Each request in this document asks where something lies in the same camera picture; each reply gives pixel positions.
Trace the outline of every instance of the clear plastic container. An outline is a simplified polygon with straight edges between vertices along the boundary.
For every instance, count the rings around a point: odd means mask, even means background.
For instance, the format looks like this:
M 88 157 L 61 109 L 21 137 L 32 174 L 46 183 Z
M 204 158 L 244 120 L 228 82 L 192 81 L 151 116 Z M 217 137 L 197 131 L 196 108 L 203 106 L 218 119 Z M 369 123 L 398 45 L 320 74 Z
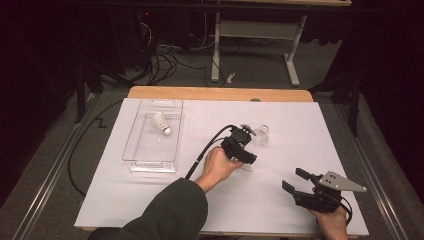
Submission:
M 123 160 L 131 171 L 177 171 L 176 155 L 182 110 L 182 100 L 141 100 L 123 155 Z M 158 120 L 158 115 L 162 115 L 163 119 Z M 164 121 L 171 133 L 169 134 L 169 130 L 164 131 L 163 122 L 158 124 L 157 121 Z

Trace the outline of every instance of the white tabletop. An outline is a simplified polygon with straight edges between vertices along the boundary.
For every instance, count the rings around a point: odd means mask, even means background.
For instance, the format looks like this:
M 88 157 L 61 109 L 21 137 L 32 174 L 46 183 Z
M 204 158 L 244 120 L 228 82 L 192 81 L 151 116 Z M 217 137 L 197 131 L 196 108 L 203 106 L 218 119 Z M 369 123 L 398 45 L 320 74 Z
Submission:
M 281 188 L 312 192 L 313 184 L 295 175 L 296 168 L 314 174 L 333 170 L 346 176 L 317 103 L 184 100 L 176 174 L 132 173 L 122 160 L 141 99 L 125 99 L 76 227 L 122 227 L 139 217 L 153 197 L 184 177 L 204 146 L 222 127 L 249 124 L 269 127 L 269 142 L 250 150 L 258 156 L 254 171 L 236 170 L 207 193 L 209 215 L 202 232 L 246 235 L 318 235 L 315 219 Z M 191 179 L 202 171 L 202 164 Z M 348 234 L 368 235 L 354 195 L 342 192 L 353 208 Z

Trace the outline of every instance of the human hand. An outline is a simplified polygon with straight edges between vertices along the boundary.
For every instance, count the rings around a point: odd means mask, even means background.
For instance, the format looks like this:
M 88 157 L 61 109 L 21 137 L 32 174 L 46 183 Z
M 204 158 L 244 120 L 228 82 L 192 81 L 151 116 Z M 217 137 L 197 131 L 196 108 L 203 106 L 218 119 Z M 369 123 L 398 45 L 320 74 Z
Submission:
M 333 213 L 320 213 L 307 209 L 317 218 L 321 232 L 327 240 L 346 240 L 346 211 L 338 207 Z
M 221 181 L 227 179 L 231 173 L 243 166 L 241 161 L 228 159 L 221 147 L 214 147 L 208 152 L 202 175 L 195 181 L 205 193 Z

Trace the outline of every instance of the table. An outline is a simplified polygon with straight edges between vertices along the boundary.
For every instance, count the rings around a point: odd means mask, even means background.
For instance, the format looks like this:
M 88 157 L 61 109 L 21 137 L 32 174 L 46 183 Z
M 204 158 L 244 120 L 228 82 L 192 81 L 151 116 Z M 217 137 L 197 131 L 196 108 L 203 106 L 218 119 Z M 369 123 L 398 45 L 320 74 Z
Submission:
M 165 97 L 185 101 L 177 173 L 153 178 L 131 173 L 122 161 L 122 154 L 139 98 Z M 295 167 L 311 173 L 325 173 L 328 166 L 332 166 L 331 170 L 344 176 L 345 173 L 318 104 L 312 102 L 307 91 L 301 90 L 132 88 L 121 107 L 75 226 L 122 227 L 138 217 L 158 192 L 186 174 L 204 145 L 219 130 L 217 127 L 223 127 L 227 121 L 235 125 L 257 125 L 264 121 L 270 127 L 270 140 L 266 147 L 256 149 L 258 160 L 253 172 L 239 169 L 207 194 L 209 216 L 201 233 L 319 235 L 312 215 L 295 206 L 292 196 L 281 189 L 281 180 L 287 180 L 300 191 L 310 192 L 311 184 L 294 174 Z M 192 179 L 199 176 L 201 170 L 199 165 Z M 350 236 L 368 235 L 353 194 L 343 192 L 343 196 L 355 212 L 348 233 Z
M 262 4 L 295 4 L 307 6 L 350 6 L 352 2 L 342 0 L 224 0 L 229 3 L 262 3 Z M 306 15 L 302 15 L 296 23 L 271 23 L 271 22 L 251 22 L 221 20 L 221 14 L 216 13 L 215 19 L 215 46 L 212 59 L 212 82 L 217 82 L 220 76 L 220 52 L 219 39 L 221 36 L 227 37 L 247 37 L 247 38 L 270 38 L 286 39 L 292 41 L 289 53 L 284 53 L 284 62 L 289 73 L 292 86 L 300 85 L 296 69 L 293 64 L 300 37 L 306 22 Z

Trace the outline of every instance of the sleeve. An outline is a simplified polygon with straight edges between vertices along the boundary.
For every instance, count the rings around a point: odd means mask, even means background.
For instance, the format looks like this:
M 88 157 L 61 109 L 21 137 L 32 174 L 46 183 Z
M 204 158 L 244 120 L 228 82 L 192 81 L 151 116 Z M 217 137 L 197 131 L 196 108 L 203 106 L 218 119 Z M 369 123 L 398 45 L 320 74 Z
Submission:
M 208 202 L 196 183 L 180 178 L 147 206 L 141 217 L 126 224 L 120 240 L 195 239 L 206 222 Z

